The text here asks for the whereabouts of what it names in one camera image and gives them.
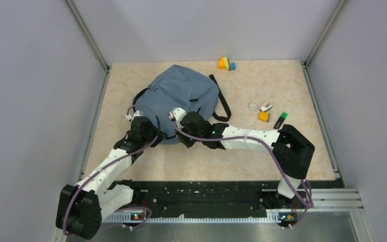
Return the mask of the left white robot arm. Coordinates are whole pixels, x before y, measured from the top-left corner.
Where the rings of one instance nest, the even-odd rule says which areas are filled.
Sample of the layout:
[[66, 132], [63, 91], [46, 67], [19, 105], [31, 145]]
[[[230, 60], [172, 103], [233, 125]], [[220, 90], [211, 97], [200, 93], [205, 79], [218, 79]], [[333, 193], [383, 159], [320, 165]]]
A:
[[91, 239], [102, 221], [127, 205], [141, 203], [140, 188], [130, 180], [117, 181], [143, 151], [158, 145], [166, 135], [161, 124], [153, 125], [145, 116], [131, 119], [131, 128], [117, 141], [104, 161], [75, 185], [66, 185], [60, 192], [55, 225], [64, 235]]

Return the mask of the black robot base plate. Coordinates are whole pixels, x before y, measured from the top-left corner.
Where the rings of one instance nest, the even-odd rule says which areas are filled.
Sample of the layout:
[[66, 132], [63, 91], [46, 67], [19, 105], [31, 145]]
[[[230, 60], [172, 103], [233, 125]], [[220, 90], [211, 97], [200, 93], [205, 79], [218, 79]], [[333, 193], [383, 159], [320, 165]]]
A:
[[304, 209], [305, 200], [277, 194], [276, 181], [136, 181], [138, 196], [127, 207], [151, 209], [152, 218], [265, 218], [272, 209]]

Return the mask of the blue-grey student backpack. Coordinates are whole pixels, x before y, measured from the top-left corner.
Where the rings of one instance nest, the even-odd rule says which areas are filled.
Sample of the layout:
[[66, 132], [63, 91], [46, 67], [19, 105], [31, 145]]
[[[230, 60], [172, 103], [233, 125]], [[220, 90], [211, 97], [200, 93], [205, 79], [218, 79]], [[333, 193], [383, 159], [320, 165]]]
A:
[[179, 143], [175, 130], [167, 119], [174, 108], [186, 112], [195, 111], [205, 120], [210, 117], [228, 122], [232, 116], [230, 107], [214, 75], [205, 76], [188, 67], [172, 65], [158, 75], [145, 89], [133, 98], [134, 110], [140, 110], [166, 134], [161, 144]]

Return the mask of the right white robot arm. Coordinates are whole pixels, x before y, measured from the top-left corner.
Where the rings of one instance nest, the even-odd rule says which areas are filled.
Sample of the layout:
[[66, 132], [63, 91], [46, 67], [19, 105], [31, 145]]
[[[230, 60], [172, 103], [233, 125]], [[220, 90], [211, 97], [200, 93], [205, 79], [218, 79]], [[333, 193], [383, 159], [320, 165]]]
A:
[[179, 141], [188, 148], [201, 142], [210, 149], [269, 153], [282, 176], [275, 194], [276, 203], [288, 208], [296, 197], [301, 202], [305, 201], [297, 189], [299, 186], [307, 188], [306, 175], [315, 146], [294, 126], [283, 125], [278, 130], [259, 131], [226, 123], [210, 124], [200, 114], [181, 108], [172, 110], [168, 118]]

